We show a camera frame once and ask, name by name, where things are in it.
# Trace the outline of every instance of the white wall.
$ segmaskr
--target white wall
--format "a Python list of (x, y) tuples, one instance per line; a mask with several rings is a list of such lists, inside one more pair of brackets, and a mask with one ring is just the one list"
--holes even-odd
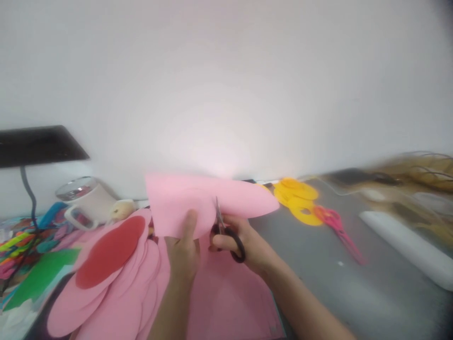
[[(95, 175), (238, 179), (453, 149), (453, 53), (423, 0), (4, 0), (0, 128), (63, 124), (92, 160), (29, 168), (39, 209)], [(0, 217), (28, 213), (0, 170)]]

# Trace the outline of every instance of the desk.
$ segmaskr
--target desk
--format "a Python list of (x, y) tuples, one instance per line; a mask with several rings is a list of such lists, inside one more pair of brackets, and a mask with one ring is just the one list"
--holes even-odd
[[(358, 339), (446, 339), (453, 293), (438, 287), (358, 217), (370, 209), (357, 194), (338, 196), (319, 180), (307, 183), (319, 191), (319, 205), (341, 214), (366, 266), (351, 258), (329, 227), (306, 226), (282, 206), (250, 224)], [(291, 331), (288, 339), (294, 339)]]

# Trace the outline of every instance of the mug handle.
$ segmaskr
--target mug handle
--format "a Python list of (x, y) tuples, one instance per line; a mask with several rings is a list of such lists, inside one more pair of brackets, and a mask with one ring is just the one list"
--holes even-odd
[(77, 228), (77, 229), (80, 229), (80, 230), (84, 230), (84, 231), (91, 231), (93, 229), (96, 229), (99, 222), (98, 221), (93, 221), (93, 225), (91, 228), (88, 228), (87, 226), (84, 226), (83, 224), (81, 224), (79, 221), (77, 221), (73, 216), (72, 216), (72, 211), (77, 208), (77, 205), (73, 205), (71, 207), (69, 207), (69, 209), (67, 209), (65, 211), (65, 218), (71, 222), (72, 224), (74, 224), (74, 226)]

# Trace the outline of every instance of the lamp cord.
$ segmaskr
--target lamp cord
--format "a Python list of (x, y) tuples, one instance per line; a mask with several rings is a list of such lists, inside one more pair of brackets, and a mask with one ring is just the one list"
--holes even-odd
[(24, 165), (20, 167), (20, 177), (22, 178), (22, 183), (24, 184), (25, 190), (27, 191), (28, 195), (30, 196), (30, 199), (32, 200), (32, 221), (33, 221), (33, 226), (34, 226), (34, 237), (30, 241), (28, 248), (22, 254), (22, 258), (19, 262), (19, 265), (16, 267), (16, 269), (13, 271), (13, 273), (9, 276), (9, 278), (6, 279), (5, 283), (3, 284), (3, 288), (1, 290), (2, 296), (3, 296), (3, 293), (5, 293), (6, 289), (8, 289), (9, 284), (13, 280), (16, 273), (20, 270), (20, 268), (24, 264), (26, 258), (30, 254), (30, 251), (32, 250), (34, 244), (38, 240), (38, 236), (40, 234), (40, 231), (38, 229), (38, 223), (36, 222), (36, 197), (34, 196), (32, 189), (30, 188), (30, 184), (28, 184), (27, 173), (25, 172)]

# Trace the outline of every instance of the yellow paper ring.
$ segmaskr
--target yellow paper ring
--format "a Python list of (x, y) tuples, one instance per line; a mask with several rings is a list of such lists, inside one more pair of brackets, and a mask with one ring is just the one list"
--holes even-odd
[[(293, 197), (288, 201), (288, 208), (295, 218), (297, 218), (302, 223), (311, 226), (318, 226), (322, 224), (322, 221), (314, 214), (314, 207), (315, 204), (312, 201), (308, 201), (299, 197)], [(302, 213), (301, 210), (304, 209), (307, 209), (308, 211), (310, 211), (310, 213)]]
[(309, 201), (313, 201), (319, 196), (315, 188), (305, 183), (299, 182), (299, 186), (296, 189), (287, 187), (281, 182), (274, 184), (274, 187), (280, 190), (282, 193), (285, 193), (287, 196), (296, 196)]
[(290, 189), (299, 189), (301, 187), (301, 182), (291, 177), (282, 178), (280, 183)]
[(286, 195), (285, 193), (281, 192), (278, 189), (274, 189), (274, 196), (281, 204), (285, 207), (288, 207), (288, 201), (291, 198), (290, 196)]

